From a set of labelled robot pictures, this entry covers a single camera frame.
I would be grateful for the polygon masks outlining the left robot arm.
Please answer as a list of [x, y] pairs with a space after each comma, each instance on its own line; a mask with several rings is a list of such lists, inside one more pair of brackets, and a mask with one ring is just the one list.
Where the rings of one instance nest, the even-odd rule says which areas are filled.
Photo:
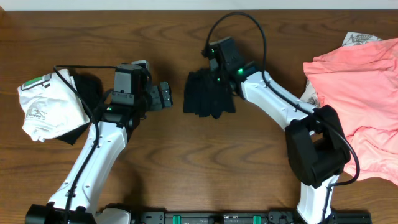
[[109, 90], [110, 103], [101, 102], [97, 122], [90, 126], [83, 149], [69, 175], [46, 205], [33, 204], [25, 215], [27, 224], [135, 223], [138, 216], [126, 205], [111, 203], [97, 211], [98, 201], [114, 162], [126, 147], [132, 132], [148, 111], [170, 108], [167, 82], [132, 95]]

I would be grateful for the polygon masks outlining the black t-shirt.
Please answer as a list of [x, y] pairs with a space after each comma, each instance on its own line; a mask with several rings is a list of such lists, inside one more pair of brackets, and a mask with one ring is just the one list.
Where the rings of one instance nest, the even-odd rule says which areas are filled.
[[184, 89], [183, 112], [218, 119], [223, 112], [235, 113], [232, 92], [215, 72], [199, 69], [189, 72]]

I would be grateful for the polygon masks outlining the white folded t-shirt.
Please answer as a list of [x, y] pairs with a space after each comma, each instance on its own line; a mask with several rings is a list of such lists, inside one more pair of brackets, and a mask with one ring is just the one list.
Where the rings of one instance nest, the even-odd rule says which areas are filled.
[[49, 73], [17, 88], [25, 113], [22, 129], [33, 141], [44, 142], [90, 122], [81, 100], [67, 86], [76, 87], [74, 78], [66, 69], [58, 72], [60, 75]]

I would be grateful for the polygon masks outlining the black folded garment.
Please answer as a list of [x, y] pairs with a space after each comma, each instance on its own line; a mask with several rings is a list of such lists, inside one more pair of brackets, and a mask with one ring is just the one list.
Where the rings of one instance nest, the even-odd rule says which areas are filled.
[[[72, 77], [75, 79], [77, 92], [81, 95], [91, 110], [94, 110], [103, 93], [101, 80], [90, 73], [74, 73]], [[57, 137], [58, 140], [74, 145], [76, 140], [85, 132], [89, 123], [86, 123], [64, 135]]]

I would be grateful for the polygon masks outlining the white printed garment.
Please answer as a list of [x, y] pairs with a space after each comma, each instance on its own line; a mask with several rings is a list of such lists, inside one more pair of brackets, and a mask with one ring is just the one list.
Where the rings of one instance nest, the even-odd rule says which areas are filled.
[[[362, 34], [357, 32], [348, 32], [343, 40], [342, 47], [351, 47], [355, 45], [367, 44], [369, 42], [378, 42], [382, 39], [371, 34]], [[306, 103], [314, 105], [315, 107], [320, 107], [320, 102], [317, 93], [311, 84], [310, 80], [307, 79], [305, 85], [305, 91], [300, 97], [300, 99]]]

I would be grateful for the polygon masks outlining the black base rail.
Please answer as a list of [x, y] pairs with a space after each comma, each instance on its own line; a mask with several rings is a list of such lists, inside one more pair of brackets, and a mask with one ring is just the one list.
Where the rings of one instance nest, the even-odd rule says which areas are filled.
[[326, 218], [304, 218], [296, 210], [269, 210], [265, 212], [169, 212], [164, 209], [133, 210], [127, 205], [107, 205], [95, 216], [97, 223], [126, 224], [371, 224], [368, 212], [332, 211]]

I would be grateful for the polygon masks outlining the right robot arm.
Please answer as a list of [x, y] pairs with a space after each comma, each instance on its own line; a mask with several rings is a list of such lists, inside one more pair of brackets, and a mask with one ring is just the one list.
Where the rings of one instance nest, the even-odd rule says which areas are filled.
[[208, 44], [202, 54], [210, 61], [220, 95], [236, 92], [260, 107], [285, 131], [290, 167], [301, 182], [300, 201], [291, 223], [350, 223], [350, 216], [331, 209], [333, 190], [341, 186], [345, 164], [357, 156], [346, 140], [337, 112], [317, 108], [277, 84], [253, 63], [244, 63], [233, 40]]

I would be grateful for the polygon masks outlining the pink t-shirt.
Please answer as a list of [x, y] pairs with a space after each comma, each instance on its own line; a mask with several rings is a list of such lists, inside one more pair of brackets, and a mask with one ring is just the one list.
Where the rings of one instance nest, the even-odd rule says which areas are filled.
[[359, 180], [397, 183], [397, 39], [340, 47], [303, 63], [321, 106], [338, 113]]

